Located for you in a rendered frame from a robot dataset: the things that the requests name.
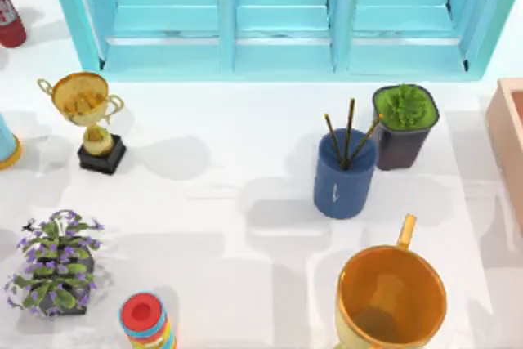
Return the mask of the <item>red bottle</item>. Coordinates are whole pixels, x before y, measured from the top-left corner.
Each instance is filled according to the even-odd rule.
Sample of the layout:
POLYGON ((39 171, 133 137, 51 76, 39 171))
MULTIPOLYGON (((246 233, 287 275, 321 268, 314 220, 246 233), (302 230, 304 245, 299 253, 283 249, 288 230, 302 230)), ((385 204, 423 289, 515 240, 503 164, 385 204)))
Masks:
POLYGON ((0 45, 14 48, 26 41, 26 31, 11 0, 0 0, 0 45))

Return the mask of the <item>light blue cup yellow rim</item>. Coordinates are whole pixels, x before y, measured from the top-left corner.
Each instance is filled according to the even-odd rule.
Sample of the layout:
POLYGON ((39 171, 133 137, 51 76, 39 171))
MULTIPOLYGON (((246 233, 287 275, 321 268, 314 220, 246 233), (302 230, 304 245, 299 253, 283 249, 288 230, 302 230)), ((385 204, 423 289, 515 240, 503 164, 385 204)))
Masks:
POLYGON ((0 114, 0 170, 13 166, 20 159, 19 139, 11 132, 3 115, 0 114))

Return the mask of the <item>purple flower plant pot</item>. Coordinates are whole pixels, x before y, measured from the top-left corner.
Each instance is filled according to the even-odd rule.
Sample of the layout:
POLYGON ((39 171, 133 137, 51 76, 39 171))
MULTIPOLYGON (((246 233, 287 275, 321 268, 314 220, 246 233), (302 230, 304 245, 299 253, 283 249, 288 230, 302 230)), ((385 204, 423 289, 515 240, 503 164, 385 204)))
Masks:
POLYGON ((75 211, 62 209, 45 221, 29 220, 22 230, 28 234, 17 248, 25 267, 3 286, 7 304, 49 318, 84 315, 96 287, 92 253, 101 246, 88 232, 102 231, 104 226, 95 218, 86 221, 75 211))

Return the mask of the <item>light blue rack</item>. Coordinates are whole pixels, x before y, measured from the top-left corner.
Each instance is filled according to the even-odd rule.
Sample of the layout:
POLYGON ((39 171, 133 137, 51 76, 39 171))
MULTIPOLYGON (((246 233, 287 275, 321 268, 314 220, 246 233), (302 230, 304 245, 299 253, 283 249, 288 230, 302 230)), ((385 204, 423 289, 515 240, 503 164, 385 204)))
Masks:
POLYGON ((60 0, 81 66, 123 80, 477 80, 515 0, 60 0))

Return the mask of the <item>small gold trophy black base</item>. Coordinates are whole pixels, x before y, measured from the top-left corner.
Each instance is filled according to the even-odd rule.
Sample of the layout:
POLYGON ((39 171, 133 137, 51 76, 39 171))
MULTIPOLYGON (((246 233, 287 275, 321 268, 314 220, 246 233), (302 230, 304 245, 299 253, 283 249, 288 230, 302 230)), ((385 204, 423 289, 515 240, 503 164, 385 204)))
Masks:
POLYGON ((77 156, 80 167, 112 175, 116 172, 127 147, 121 136, 111 133, 99 122, 110 122, 124 108, 121 97, 109 92, 104 78, 93 72, 69 74, 52 85, 37 80, 40 89, 49 95, 52 104, 70 123, 84 129, 77 156))

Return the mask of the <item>salmon-coloured box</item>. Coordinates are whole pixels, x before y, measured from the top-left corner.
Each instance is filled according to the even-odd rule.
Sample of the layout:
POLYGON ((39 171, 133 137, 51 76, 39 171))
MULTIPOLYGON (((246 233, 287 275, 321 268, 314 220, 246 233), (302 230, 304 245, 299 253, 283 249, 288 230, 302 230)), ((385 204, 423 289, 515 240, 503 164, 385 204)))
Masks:
POLYGON ((485 112, 487 130, 523 234, 523 78, 501 78, 485 112))

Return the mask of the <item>green plant in dark pot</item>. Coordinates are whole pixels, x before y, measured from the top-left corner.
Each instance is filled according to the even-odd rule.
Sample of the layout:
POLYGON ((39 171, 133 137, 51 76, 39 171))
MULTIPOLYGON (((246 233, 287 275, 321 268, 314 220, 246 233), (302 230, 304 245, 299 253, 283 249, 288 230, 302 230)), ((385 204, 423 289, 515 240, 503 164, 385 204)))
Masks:
POLYGON ((411 168, 440 113, 431 93, 417 84, 380 87, 372 97, 374 116, 382 116, 373 139, 383 171, 411 168))

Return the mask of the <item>large gold trophy cup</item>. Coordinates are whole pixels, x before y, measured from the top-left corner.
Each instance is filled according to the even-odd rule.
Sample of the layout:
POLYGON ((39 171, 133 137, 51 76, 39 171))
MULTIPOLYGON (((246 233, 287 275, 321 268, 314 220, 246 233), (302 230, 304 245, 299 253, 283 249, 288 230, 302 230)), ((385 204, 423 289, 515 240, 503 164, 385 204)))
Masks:
POLYGON ((415 224, 408 214, 395 245, 365 248, 340 271, 333 349, 421 349, 440 329, 445 286, 430 263, 409 250, 415 224))

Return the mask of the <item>stack of coloured rings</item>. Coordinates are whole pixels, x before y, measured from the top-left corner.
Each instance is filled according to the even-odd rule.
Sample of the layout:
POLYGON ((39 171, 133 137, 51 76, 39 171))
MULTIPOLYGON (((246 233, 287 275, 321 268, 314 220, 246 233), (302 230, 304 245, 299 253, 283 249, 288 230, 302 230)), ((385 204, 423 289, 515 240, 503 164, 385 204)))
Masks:
POLYGON ((132 349, 177 349, 167 312, 158 297, 140 292, 120 307, 119 322, 132 349))

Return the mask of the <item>blue pot with sticks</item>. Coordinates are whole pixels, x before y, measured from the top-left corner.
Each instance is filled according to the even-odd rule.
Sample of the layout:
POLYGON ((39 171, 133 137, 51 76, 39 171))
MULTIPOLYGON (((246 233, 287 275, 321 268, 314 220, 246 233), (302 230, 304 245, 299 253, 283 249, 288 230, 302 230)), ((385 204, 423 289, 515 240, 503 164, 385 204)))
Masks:
POLYGON ((354 98, 349 100, 344 128, 335 129, 325 114, 329 131, 318 146, 313 202, 320 212, 334 219, 353 218, 363 210, 378 161, 372 135, 383 115, 373 120, 367 132, 353 127, 354 115, 354 98))

